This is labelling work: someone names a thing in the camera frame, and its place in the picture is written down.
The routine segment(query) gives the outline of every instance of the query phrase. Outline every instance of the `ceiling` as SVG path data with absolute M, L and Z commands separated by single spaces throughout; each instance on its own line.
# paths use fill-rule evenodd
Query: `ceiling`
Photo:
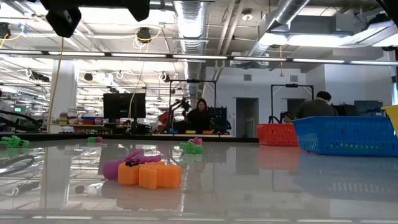
M 58 37 L 45 20 L 47 11 L 39 3 L 29 3 L 20 1 L 25 7 L 25 12 L 14 10 L 7 2 L 1 3 L 0 22 L 9 22 L 12 37 L 21 31 L 19 24 L 26 27 L 26 35 L 13 41 L 6 41 L 3 49 L 26 49 L 26 50 L 60 50 L 62 39 Z M 246 0 L 244 8 L 252 9 L 253 19 L 244 21 L 238 19 L 237 27 L 234 31 L 234 39 L 228 46 L 228 54 L 231 52 L 245 52 L 249 50 L 257 39 L 257 26 L 262 15 L 276 9 L 278 0 Z M 206 54 L 215 54 L 218 41 L 223 29 L 223 14 L 227 10 L 229 0 L 217 0 L 211 3 L 208 11 L 208 21 L 206 38 Z M 358 13 L 366 12 L 377 8 L 376 1 L 337 1 L 312 0 L 305 7 L 300 15 L 309 16 L 334 16 L 339 13 Z M 80 9 L 82 13 L 81 24 L 77 27 L 75 35 L 70 39 L 65 39 L 64 50 L 70 51 L 103 51 L 103 52 L 150 52 L 150 53 L 180 53 L 180 43 L 175 38 L 178 37 L 177 19 L 175 14 L 170 11 L 152 10 L 148 19 L 136 22 L 127 9 L 103 9 L 88 8 Z M 149 27 L 153 39 L 149 45 L 139 46 L 134 34 L 140 27 Z M 332 51 L 325 47 L 297 47 L 282 46 L 283 57 L 306 57 L 319 58 Z M 267 54 L 273 57 L 280 56 L 280 49 L 269 48 Z M 93 80 L 84 80 L 86 72 L 103 72 L 114 75 L 114 83 L 117 85 L 137 84 L 138 76 L 142 69 L 140 84 L 146 86 L 164 86 L 167 83 L 160 81 L 159 74 L 165 72 L 173 78 L 183 79 L 182 62 L 122 62 L 105 60 L 77 60 L 80 67 L 79 82 L 82 85 L 102 84 Z M 280 63 L 270 63 L 269 68 L 275 69 Z M 289 68 L 303 68 L 305 64 L 290 63 Z M 27 76 L 26 69 L 32 69 L 47 75 L 51 78 L 53 60 L 52 59 L 32 59 L 32 58 L 0 58 L 0 82 L 3 83 L 41 83 L 41 81 L 31 80 Z M 27 91 L 32 90 L 41 95 L 49 97 L 49 87 L 24 87 Z M 84 95 L 102 95 L 108 89 L 83 89 L 78 90 L 79 98 L 88 98 Z M 161 95 L 168 94 L 167 90 L 160 90 Z

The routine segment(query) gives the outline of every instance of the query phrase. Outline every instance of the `red basket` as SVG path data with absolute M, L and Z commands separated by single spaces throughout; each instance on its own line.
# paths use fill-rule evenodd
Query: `red basket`
M 258 124 L 260 144 L 266 146 L 299 146 L 293 124 Z

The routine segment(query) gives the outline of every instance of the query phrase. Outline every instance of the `blue plastic basket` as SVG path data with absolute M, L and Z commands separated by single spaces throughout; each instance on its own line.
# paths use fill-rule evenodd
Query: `blue plastic basket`
M 398 138 L 387 117 L 316 116 L 294 120 L 301 149 L 337 156 L 398 156 Z

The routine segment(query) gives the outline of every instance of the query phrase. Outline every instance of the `pipe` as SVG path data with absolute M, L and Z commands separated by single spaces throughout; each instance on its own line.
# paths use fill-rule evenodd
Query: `pipe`
M 261 57 L 267 51 L 267 32 L 284 24 L 292 22 L 299 12 L 310 2 L 310 0 L 280 0 L 278 8 L 272 12 L 274 17 L 266 21 L 266 32 L 259 38 L 257 43 L 248 52 L 247 56 Z
M 232 36 L 235 33 L 235 28 L 236 28 L 236 25 L 238 24 L 238 21 L 239 21 L 239 18 L 240 18 L 239 15 L 242 14 L 242 11 L 243 11 L 244 2 L 245 2 L 245 0 L 240 0 L 240 2 L 239 2 L 238 9 L 236 10 L 234 21 L 233 21 L 232 26 L 231 26 L 231 28 L 229 30 L 228 38 L 226 39 L 226 42 L 225 42 L 225 45 L 224 45 L 224 50 L 223 50 L 223 53 L 222 53 L 223 55 L 226 54 L 226 52 L 228 51 L 229 44 L 231 43 Z
M 228 14 L 227 14 L 226 19 L 224 21 L 223 30 L 221 31 L 220 40 L 218 41 L 217 53 L 216 53 L 217 55 L 219 55 L 221 53 L 221 48 L 222 48 L 223 43 L 224 43 L 226 31 L 228 30 L 229 22 L 231 21 L 232 13 L 234 11 L 235 2 L 236 1 L 234 1 L 234 0 L 230 0 L 229 1 Z
M 175 1 L 175 10 L 178 14 L 177 26 L 179 36 L 183 38 L 203 39 L 206 32 L 207 2 L 199 1 Z M 180 41 L 184 54 L 201 55 L 205 53 L 205 42 Z M 202 63 L 184 62 L 184 74 L 186 79 L 203 79 Z M 188 84 L 190 102 L 195 105 L 201 85 Z

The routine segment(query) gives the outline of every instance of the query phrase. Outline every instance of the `wall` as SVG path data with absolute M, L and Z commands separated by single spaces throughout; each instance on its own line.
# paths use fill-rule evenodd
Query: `wall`
M 378 60 L 388 61 L 387 54 Z M 353 105 L 355 100 L 382 100 L 384 105 L 392 104 L 390 67 L 320 65 L 306 74 L 306 82 L 315 86 L 315 93 L 330 92 L 335 105 Z
M 235 134 L 236 128 L 236 98 L 258 98 L 259 99 L 259 123 L 268 123 L 271 115 L 271 84 L 290 83 L 290 75 L 298 75 L 298 84 L 305 84 L 305 74 L 298 69 L 284 69 L 284 77 L 280 77 L 280 70 L 272 72 L 267 69 L 243 70 L 240 68 L 225 68 L 217 83 L 217 105 L 226 106 L 228 121 L 233 127 L 231 134 Z M 213 67 L 206 68 L 206 78 L 211 80 L 214 74 Z M 243 74 L 251 74 L 252 81 L 243 81 Z M 208 105 L 214 104 L 214 92 L 209 88 L 203 94 Z M 282 87 L 274 95 L 274 115 L 277 117 L 282 109 L 286 108 L 287 98 L 310 99 L 311 96 L 302 88 Z

